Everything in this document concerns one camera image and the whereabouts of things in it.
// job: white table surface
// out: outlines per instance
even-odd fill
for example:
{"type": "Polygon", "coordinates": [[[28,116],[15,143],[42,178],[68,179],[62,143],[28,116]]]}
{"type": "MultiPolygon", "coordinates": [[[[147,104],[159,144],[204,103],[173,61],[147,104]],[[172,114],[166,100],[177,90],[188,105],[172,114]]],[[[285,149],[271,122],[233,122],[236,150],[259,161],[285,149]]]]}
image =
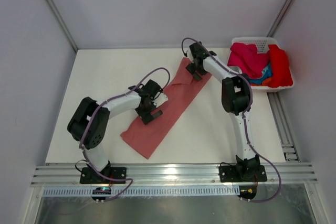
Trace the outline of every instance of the white table surface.
{"type": "MultiPolygon", "coordinates": [[[[229,49],[211,50],[223,62],[227,62],[229,49]]],[[[78,142],[67,132],[67,125],[84,97],[105,100],[123,93],[127,87],[137,84],[157,67],[166,67],[173,78],[182,57],[181,49],[176,48],[78,51],[46,163],[75,163],[83,158],[78,142]]],[[[154,73],[151,79],[164,85],[167,75],[160,71],[154,73]]],[[[232,122],[221,104],[221,84],[214,77],[211,77],[149,159],[137,153],[120,137],[136,116],[132,110],[110,119],[102,141],[110,162],[236,162],[232,122]]],[[[285,162],[266,93],[254,92],[251,126],[257,151],[272,162],[285,162]]]]}

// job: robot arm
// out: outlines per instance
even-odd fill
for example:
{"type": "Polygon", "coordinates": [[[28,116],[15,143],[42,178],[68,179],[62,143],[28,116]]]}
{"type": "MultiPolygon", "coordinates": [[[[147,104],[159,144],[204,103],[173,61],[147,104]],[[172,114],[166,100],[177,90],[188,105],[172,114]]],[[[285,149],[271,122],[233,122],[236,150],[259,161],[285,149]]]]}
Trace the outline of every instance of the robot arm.
{"type": "MultiPolygon", "coordinates": [[[[222,104],[226,112],[229,113],[232,123],[233,123],[234,131],[236,135],[236,142],[237,142],[237,156],[242,160],[254,158],[255,153],[251,150],[250,146],[248,145],[246,141],[243,116],[242,116],[242,111],[240,111],[241,108],[240,109],[234,108],[232,110],[229,105],[230,101],[228,101],[229,94],[228,94],[227,86],[229,86],[230,84],[233,84],[231,83],[232,78],[237,78],[237,77],[223,70],[217,64],[217,61],[220,62],[220,59],[217,56],[214,56],[214,58],[216,60],[210,57],[207,57],[203,61],[203,68],[205,71],[211,73],[219,82],[222,83],[222,104]]],[[[249,122],[249,115],[250,115],[249,111],[245,113],[247,122],[249,122]]],[[[248,124],[248,134],[249,136],[251,136],[250,124],[248,124]]]]}
{"type": "MultiPolygon", "coordinates": [[[[221,62],[216,54],[210,51],[209,53],[212,55],[210,57],[199,43],[190,45],[190,51],[193,62],[186,69],[193,77],[196,80],[201,80],[201,76],[209,72],[222,84],[222,106],[230,115],[236,135],[237,164],[235,166],[235,174],[230,174],[228,180],[221,177],[221,181],[232,182],[230,181],[232,177],[235,177],[238,181],[253,181],[257,174],[259,181],[266,181],[267,177],[260,175],[265,175],[266,173],[264,172],[264,167],[260,165],[259,156],[250,147],[254,143],[250,127],[250,111],[246,111],[251,95],[247,83],[241,77],[224,70],[221,65],[225,66],[225,64],[221,62]],[[243,116],[246,120],[247,134],[245,132],[243,116]]],[[[242,75],[249,81],[248,75],[242,75]]],[[[220,175],[222,173],[226,174],[227,171],[221,171],[220,167],[220,175]]]]}
{"type": "MultiPolygon", "coordinates": [[[[148,124],[162,115],[161,110],[155,113],[152,112],[167,100],[168,98],[162,92],[161,87],[155,81],[149,80],[146,85],[135,89],[128,95],[114,99],[102,106],[94,117],[83,142],[85,153],[92,165],[98,171],[102,171],[109,165],[101,144],[109,119],[127,110],[135,109],[143,123],[148,124]]],[[[68,132],[71,133],[76,141],[80,141],[88,125],[89,118],[100,103],[90,97],[86,97],[79,104],[68,124],[68,132]]]]}

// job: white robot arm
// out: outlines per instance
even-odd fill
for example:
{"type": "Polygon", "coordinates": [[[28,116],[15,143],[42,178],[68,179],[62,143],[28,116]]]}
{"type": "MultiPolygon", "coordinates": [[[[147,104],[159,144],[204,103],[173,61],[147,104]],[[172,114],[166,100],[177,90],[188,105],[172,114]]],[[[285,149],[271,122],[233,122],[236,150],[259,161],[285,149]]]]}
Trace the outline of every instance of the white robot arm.
{"type": "MultiPolygon", "coordinates": [[[[214,56],[214,59],[207,57],[203,60],[203,68],[205,71],[211,73],[220,83],[226,78],[232,78],[234,75],[224,71],[217,62],[220,62],[220,59],[217,56],[214,56]]],[[[251,159],[255,157],[255,153],[251,150],[250,146],[246,141],[245,129],[244,129],[244,122],[242,117],[242,112],[239,112],[238,115],[234,113],[229,113],[235,135],[236,135],[236,143],[237,143],[237,156],[244,160],[244,159],[251,159]]],[[[250,112],[245,113],[245,117],[247,122],[249,122],[250,112]]],[[[248,123],[248,135],[252,136],[250,124],[248,123]]]]}
{"type": "MultiPolygon", "coordinates": [[[[109,119],[117,116],[127,110],[135,110],[144,124],[148,124],[158,116],[162,111],[156,111],[156,108],[168,100],[161,87],[153,80],[149,80],[143,85],[126,96],[114,99],[102,106],[94,117],[90,130],[83,142],[85,154],[91,164],[98,170],[102,171],[109,165],[101,141],[104,137],[107,122],[109,119]]],[[[89,118],[94,110],[101,104],[90,97],[84,98],[79,104],[71,121],[68,124],[68,131],[72,137],[80,141],[85,128],[88,125],[89,118]]]]}

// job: black bracket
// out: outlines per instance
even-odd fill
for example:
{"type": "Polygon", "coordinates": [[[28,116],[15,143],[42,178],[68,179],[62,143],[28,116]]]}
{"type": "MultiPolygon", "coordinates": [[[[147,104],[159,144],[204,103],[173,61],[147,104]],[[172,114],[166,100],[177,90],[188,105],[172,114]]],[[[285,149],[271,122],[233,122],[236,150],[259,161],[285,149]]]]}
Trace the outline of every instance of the black bracket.
{"type": "MultiPolygon", "coordinates": [[[[98,106],[97,102],[90,97],[85,97],[80,102],[68,124],[68,132],[76,141],[80,141],[89,123],[88,116],[92,116],[98,106]]],[[[98,110],[84,140],[84,146],[87,150],[95,148],[103,140],[109,116],[110,111],[107,108],[98,110]]]]}
{"type": "MultiPolygon", "coordinates": [[[[200,81],[201,76],[205,75],[207,71],[203,68],[203,60],[206,59],[209,55],[198,43],[193,43],[189,46],[191,55],[193,56],[194,62],[190,63],[185,69],[192,74],[192,76],[200,81]]],[[[217,54],[213,51],[209,52],[211,55],[216,56],[217,54]]]]}
{"type": "Polygon", "coordinates": [[[158,118],[163,114],[162,110],[159,110],[154,114],[151,113],[156,109],[156,106],[153,103],[156,98],[155,96],[162,92],[162,88],[155,81],[149,80],[141,88],[136,89],[135,92],[141,97],[141,102],[135,111],[145,125],[149,124],[155,118],[158,118]]]}
{"type": "MultiPolygon", "coordinates": [[[[125,179],[127,176],[126,167],[105,167],[100,173],[109,178],[115,179],[125,179]]],[[[125,184],[125,181],[122,182],[111,182],[107,179],[100,177],[91,167],[85,167],[82,170],[80,175],[80,184],[125,184]]]]}
{"type": "MultiPolygon", "coordinates": [[[[241,74],[249,81],[247,74],[241,74]]],[[[227,113],[238,115],[250,102],[250,90],[247,83],[238,76],[222,80],[222,106],[227,113]]]]}
{"type": "MultiPolygon", "coordinates": [[[[255,175],[257,175],[258,182],[266,182],[267,175],[265,171],[265,167],[260,165],[260,168],[256,170],[255,175]]],[[[219,165],[219,178],[221,183],[227,182],[254,182],[254,177],[248,179],[242,179],[238,173],[236,165],[225,165],[221,163],[219,165]]]]}

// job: metal frame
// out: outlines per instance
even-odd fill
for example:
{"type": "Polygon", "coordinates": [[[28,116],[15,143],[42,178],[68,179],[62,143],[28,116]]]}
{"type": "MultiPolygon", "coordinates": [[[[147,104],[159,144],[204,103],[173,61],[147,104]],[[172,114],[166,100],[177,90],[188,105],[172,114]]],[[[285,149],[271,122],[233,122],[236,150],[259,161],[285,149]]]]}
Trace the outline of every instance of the metal frame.
{"type": "MultiPolygon", "coordinates": [[[[62,29],[62,31],[64,32],[65,36],[67,37],[69,43],[71,44],[73,50],[75,52],[78,51],[78,47],[76,45],[76,42],[74,40],[74,38],[72,37],[64,19],[62,18],[57,6],[55,5],[54,0],[45,0],[47,5],[49,6],[51,12],[53,13],[56,21],[58,22],[60,28],[62,29]]],[[[288,10],[291,8],[292,4],[293,4],[294,0],[285,0],[283,6],[281,7],[275,21],[273,22],[267,37],[273,37],[274,34],[276,33],[276,31],[278,30],[282,20],[284,19],[285,15],[287,14],[288,10]]]]}
{"type": "Polygon", "coordinates": [[[268,93],[268,100],[272,109],[274,121],[278,130],[286,161],[299,162],[300,156],[298,155],[297,149],[295,147],[290,124],[286,117],[279,94],[268,93]]]}
{"type": "MultiPolygon", "coordinates": [[[[278,176],[274,169],[269,164],[263,165],[266,169],[268,181],[260,182],[260,184],[278,183],[278,176]]],[[[127,167],[127,176],[133,178],[134,184],[137,186],[251,184],[247,182],[221,183],[218,175],[218,164],[115,164],[115,166],[127,167]]],[[[284,184],[298,183],[303,180],[311,183],[317,182],[316,174],[310,163],[277,163],[276,166],[284,184]]],[[[78,186],[80,176],[74,167],[75,164],[38,166],[31,186],[78,186]]],[[[80,164],[78,167],[85,167],[85,164],[80,164]]]]}
{"type": "Polygon", "coordinates": [[[329,207],[323,205],[324,199],[321,199],[319,184],[305,183],[305,188],[309,202],[317,223],[333,223],[328,216],[331,212],[329,207]]]}
{"type": "Polygon", "coordinates": [[[70,33],[67,25],[65,24],[65,22],[64,22],[64,20],[63,20],[63,18],[61,16],[61,14],[59,13],[59,11],[58,11],[58,9],[57,9],[54,1],[53,0],[45,0],[45,1],[47,3],[48,7],[50,8],[51,12],[53,13],[53,15],[54,15],[57,23],[60,26],[60,28],[62,29],[64,35],[67,37],[67,39],[68,39],[70,45],[72,46],[73,50],[75,52],[77,52],[78,51],[78,47],[76,45],[76,42],[73,39],[73,37],[72,37],[72,35],[71,35],[71,33],[70,33]]]}
{"type": "MultiPolygon", "coordinates": [[[[45,187],[43,197],[106,197],[106,195],[94,194],[97,187],[45,187]]],[[[122,187],[112,186],[111,195],[119,194],[122,187]]],[[[120,198],[128,197],[177,197],[177,196],[227,196],[239,195],[239,186],[131,186],[120,198]]]]}
{"type": "Polygon", "coordinates": [[[280,9],[280,12],[278,16],[276,17],[275,21],[273,22],[267,37],[273,37],[276,31],[278,30],[281,22],[283,21],[285,15],[288,13],[288,10],[291,8],[292,4],[294,3],[294,0],[285,0],[282,8],[280,9]]]}
{"type": "Polygon", "coordinates": [[[38,208],[40,206],[40,202],[44,192],[44,187],[34,187],[32,189],[33,189],[32,194],[30,197],[29,205],[26,210],[26,215],[23,224],[35,223],[38,208]]]}

